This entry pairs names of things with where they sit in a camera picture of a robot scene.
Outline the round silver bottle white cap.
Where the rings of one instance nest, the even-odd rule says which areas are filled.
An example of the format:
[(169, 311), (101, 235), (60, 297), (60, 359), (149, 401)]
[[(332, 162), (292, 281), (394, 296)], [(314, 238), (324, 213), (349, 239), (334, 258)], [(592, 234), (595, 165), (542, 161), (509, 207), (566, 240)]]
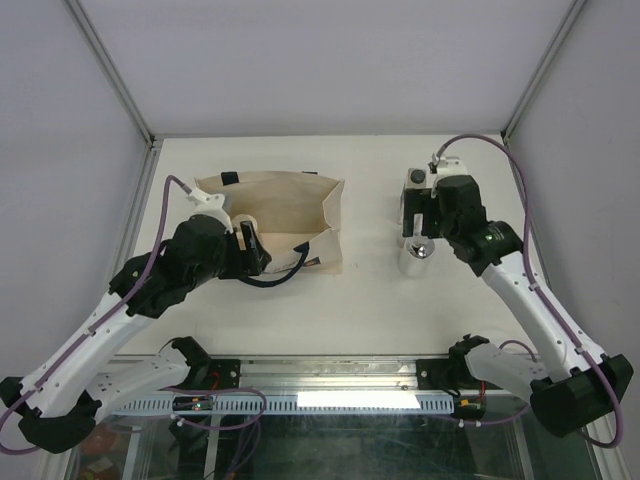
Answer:
[(408, 277), (420, 277), (428, 269), (435, 252), (435, 242), (423, 237), (410, 237), (404, 240), (398, 256), (398, 267)]

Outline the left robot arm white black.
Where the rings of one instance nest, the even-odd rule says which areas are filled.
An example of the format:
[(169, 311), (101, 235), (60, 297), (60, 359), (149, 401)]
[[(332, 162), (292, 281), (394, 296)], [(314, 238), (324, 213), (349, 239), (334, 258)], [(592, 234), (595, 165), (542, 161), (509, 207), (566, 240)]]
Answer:
[(172, 238), (130, 258), (93, 314), (39, 369), (1, 382), (8, 413), (31, 449), (65, 452), (106, 416), (136, 398), (169, 387), (195, 389), (209, 377), (208, 353), (191, 336), (168, 342), (150, 360), (106, 374), (103, 367), (169, 308), (212, 280), (263, 273), (271, 257), (250, 220), (237, 225), (208, 214), (181, 222)]

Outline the cream cylindrical bottle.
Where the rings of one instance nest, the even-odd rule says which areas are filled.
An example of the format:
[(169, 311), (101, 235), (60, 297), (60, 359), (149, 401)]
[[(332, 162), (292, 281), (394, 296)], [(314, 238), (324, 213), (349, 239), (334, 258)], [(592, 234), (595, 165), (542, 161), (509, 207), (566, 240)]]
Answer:
[(258, 225), (254, 217), (248, 214), (240, 214), (232, 219), (234, 232), (242, 251), (256, 248), (260, 243)]

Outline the cream canvas tote bag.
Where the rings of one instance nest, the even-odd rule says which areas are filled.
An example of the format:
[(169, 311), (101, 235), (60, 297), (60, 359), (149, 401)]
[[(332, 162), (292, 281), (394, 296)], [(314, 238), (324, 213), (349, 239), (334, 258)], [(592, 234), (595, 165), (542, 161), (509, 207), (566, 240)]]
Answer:
[(271, 256), (264, 273), (276, 275), (295, 266), (300, 254), (294, 249), (309, 246), (303, 270), (340, 274), (342, 180), (309, 172), (223, 172), (197, 178), (206, 193), (221, 193), (230, 200), (230, 216), (254, 217), (262, 246)]

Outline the clear square bottle black cap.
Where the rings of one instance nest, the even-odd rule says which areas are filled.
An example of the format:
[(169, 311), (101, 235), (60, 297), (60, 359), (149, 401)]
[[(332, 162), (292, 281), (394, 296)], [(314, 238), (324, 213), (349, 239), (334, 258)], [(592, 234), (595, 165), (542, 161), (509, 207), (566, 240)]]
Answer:
[(424, 168), (410, 168), (407, 172), (401, 193), (398, 224), (404, 226), (407, 220), (414, 220), (426, 211), (428, 195), (428, 172)]

